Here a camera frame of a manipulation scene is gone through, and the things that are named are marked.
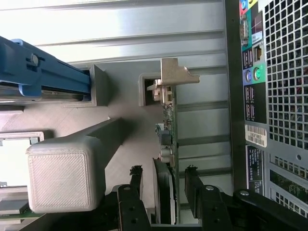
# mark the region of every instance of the mesh grille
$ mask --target mesh grille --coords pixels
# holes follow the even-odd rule
[[[270,139],[308,150],[308,0],[265,8]]]
[[[279,158],[277,156],[275,156],[275,163],[274,164],[308,180],[308,169],[306,169],[306,168],[295,165],[292,162],[286,161],[286,160]]]
[[[291,202],[290,200],[288,200],[287,198],[285,198],[284,196],[282,196],[278,192],[276,193],[276,202],[281,204],[282,206],[294,211],[294,212],[297,212],[298,214],[302,215],[303,217],[308,218],[308,212],[307,211],[300,208],[298,205],[294,204],[293,202]]]

